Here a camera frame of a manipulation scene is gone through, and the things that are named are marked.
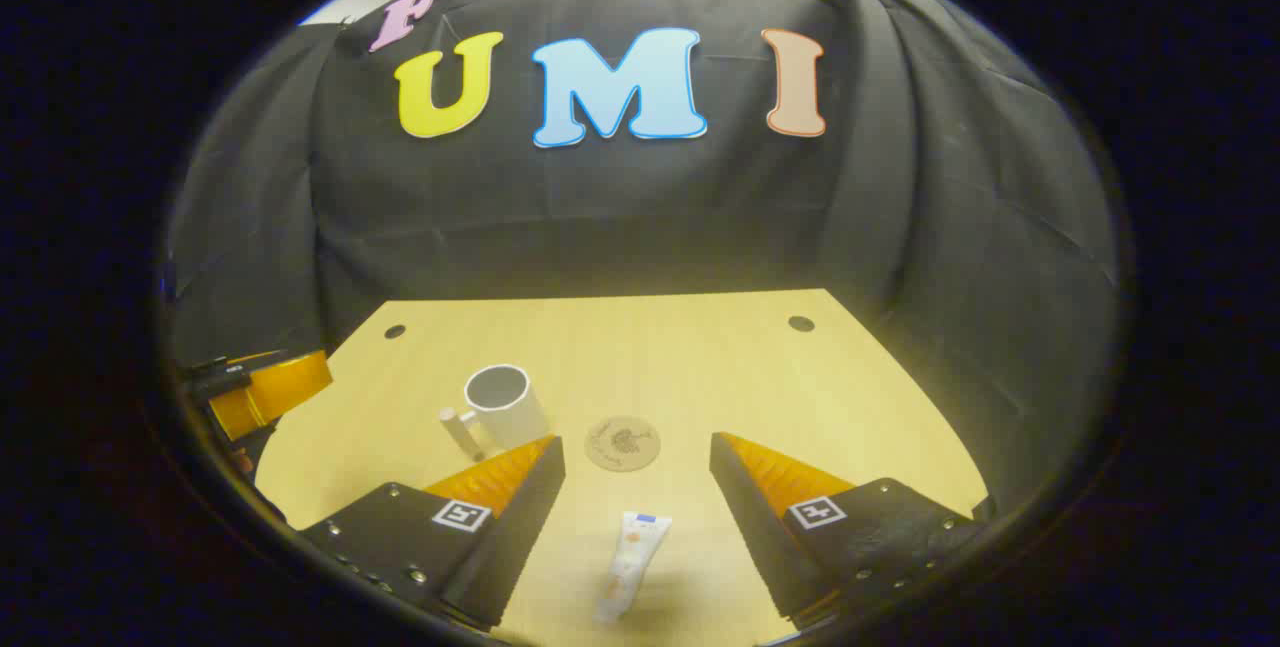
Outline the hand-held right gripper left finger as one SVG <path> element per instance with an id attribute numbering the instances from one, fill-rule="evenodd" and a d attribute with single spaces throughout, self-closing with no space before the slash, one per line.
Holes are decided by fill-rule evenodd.
<path id="1" fill-rule="evenodd" d="M 564 482 L 545 436 L 424 489 L 387 482 L 302 534 L 381 591 L 467 628 L 494 628 Z"/>

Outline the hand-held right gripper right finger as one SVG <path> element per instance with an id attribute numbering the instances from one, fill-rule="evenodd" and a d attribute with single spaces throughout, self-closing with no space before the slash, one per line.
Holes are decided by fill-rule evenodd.
<path id="1" fill-rule="evenodd" d="M 855 486 L 728 432 L 712 436 L 709 469 L 776 609 L 796 628 L 887 605 L 987 527 L 899 480 Z"/>

